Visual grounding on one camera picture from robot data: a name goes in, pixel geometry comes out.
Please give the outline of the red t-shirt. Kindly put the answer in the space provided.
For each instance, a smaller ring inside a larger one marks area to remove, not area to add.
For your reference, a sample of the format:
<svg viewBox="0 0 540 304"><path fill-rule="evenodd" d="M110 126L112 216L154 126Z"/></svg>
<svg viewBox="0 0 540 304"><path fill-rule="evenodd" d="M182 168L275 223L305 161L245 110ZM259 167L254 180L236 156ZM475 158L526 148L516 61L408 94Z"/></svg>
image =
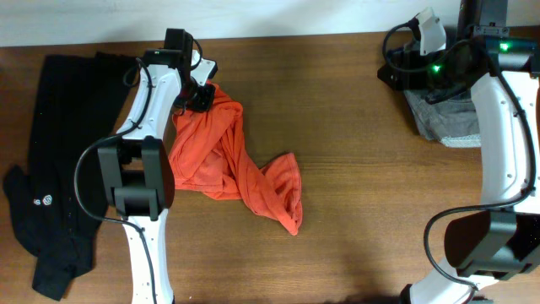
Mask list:
<svg viewBox="0 0 540 304"><path fill-rule="evenodd" d="M207 112L176 111L169 162L177 190L215 200L240 199L254 214L278 221L291 235L303 220L300 168L293 153L258 167L246 150L243 106L217 84Z"/></svg>

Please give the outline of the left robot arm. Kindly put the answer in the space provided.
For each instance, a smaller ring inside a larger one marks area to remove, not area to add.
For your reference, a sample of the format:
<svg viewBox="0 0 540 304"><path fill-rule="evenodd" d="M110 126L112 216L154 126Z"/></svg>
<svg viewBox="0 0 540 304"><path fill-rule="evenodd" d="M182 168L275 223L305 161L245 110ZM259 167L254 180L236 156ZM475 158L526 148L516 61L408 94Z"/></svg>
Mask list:
<svg viewBox="0 0 540 304"><path fill-rule="evenodd" d="M175 196L168 160L174 140L174 111L205 112L215 89L209 80L217 63L203 58L197 40L186 30L167 29L164 45L136 60L137 94L115 134L100 138L79 157L75 182L85 158L98 156L107 203L116 210L113 223L123 227L132 273L132 302L173 304L166 253L166 221Z"/></svg>

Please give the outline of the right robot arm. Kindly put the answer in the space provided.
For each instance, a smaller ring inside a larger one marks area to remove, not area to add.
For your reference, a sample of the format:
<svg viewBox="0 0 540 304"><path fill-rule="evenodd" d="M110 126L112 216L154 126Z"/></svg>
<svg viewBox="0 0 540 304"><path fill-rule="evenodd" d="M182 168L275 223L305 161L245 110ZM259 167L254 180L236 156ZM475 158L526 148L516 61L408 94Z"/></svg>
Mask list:
<svg viewBox="0 0 540 304"><path fill-rule="evenodd" d="M445 256L401 303L475 303L485 287L539 265L539 45L512 37L505 1L464 1L456 41L432 8L405 23L412 47L384 49L378 76L395 90L469 92L479 122L479 204L447 209Z"/></svg>

